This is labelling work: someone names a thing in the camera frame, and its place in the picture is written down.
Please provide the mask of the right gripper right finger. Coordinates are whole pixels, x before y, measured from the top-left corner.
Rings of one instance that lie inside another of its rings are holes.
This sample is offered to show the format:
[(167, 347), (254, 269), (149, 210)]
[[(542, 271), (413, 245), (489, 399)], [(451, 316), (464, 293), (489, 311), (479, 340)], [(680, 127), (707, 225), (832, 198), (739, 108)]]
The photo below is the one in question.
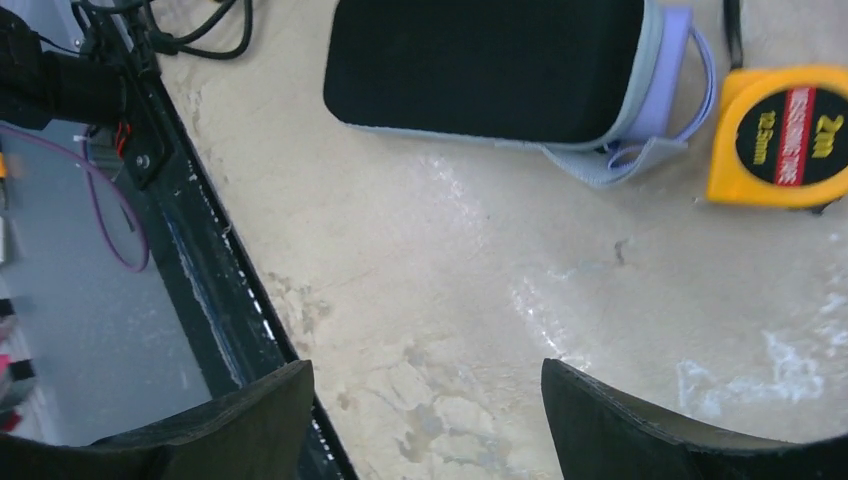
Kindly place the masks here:
[(694, 420), (560, 361), (541, 392), (567, 479), (844, 479), (847, 437), (791, 443)]

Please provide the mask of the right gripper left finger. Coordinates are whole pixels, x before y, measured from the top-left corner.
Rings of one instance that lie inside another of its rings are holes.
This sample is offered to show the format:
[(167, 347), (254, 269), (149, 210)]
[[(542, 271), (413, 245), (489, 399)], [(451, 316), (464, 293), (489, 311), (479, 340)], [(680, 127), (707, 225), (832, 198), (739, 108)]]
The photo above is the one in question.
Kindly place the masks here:
[(87, 446), (1, 437), (4, 479), (293, 479), (314, 399), (291, 362), (241, 390)]

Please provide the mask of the black grey umbrella case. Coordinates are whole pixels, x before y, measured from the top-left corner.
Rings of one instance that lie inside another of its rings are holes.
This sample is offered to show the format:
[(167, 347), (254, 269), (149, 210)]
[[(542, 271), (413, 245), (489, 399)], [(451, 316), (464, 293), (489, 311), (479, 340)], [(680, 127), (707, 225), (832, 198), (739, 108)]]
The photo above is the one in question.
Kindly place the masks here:
[(683, 152), (716, 101), (687, 6), (341, 1), (323, 100), (340, 122), (537, 150), (595, 187)]

